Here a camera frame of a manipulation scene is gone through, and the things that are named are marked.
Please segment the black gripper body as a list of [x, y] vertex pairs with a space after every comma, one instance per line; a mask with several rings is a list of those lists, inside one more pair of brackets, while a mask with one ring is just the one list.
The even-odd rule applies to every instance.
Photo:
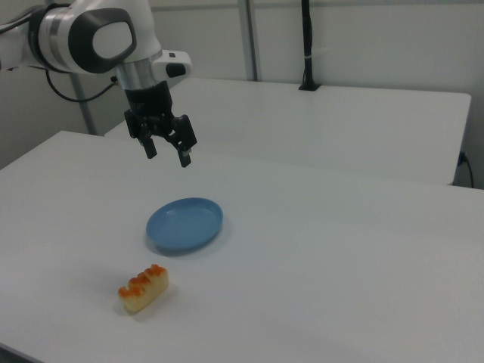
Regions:
[[160, 136], [175, 148], [192, 148], [197, 139], [187, 115], [175, 116], [168, 82], [145, 89], [125, 90], [129, 109], [126, 123], [132, 138], [144, 148], [154, 148], [153, 136]]

